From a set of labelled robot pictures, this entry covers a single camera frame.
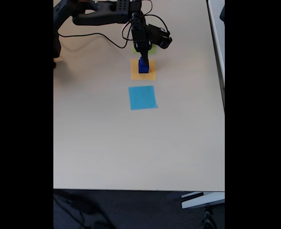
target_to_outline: floor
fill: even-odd
[[[200,229],[205,208],[181,209],[181,195],[187,192],[67,190],[99,205],[116,229]],[[81,221],[79,211],[58,201]],[[224,229],[225,204],[213,206],[218,229]],[[94,217],[84,214],[85,225]],[[75,222],[54,201],[54,229],[79,229]]]

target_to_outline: robotic arm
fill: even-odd
[[[85,14],[85,10],[95,12]],[[148,51],[152,44],[163,49],[172,42],[170,32],[153,25],[146,25],[145,15],[141,12],[141,0],[92,1],[92,0],[61,0],[54,7],[53,26],[53,57],[60,55],[61,45],[58,29],[68,17],[73,17],[75,25],[106,25],[131,23],[134,48],[141,53],[140,64],[149,71]]]

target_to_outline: blue block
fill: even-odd
[[[139,59],[139,73],[148,73],[149,72],[149,63],[148,65],[144,65],[143,58]]]
[[[131,110],[157,108],[154,87],[129,87]]]

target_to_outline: green square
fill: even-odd
[[[139,53],[139,52],[137,52],[137,51],[135,50],[134,46],[133,46],[132,49],[133,49],[133,50],[132,50],[133,53]],[[155,46],[155,44],[152,45],[152,48],[148,51],[148,54],[156,54],[156,46]]]

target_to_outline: blue paper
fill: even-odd
[[[129,87],[131,110],[157,108],[154,87]]]

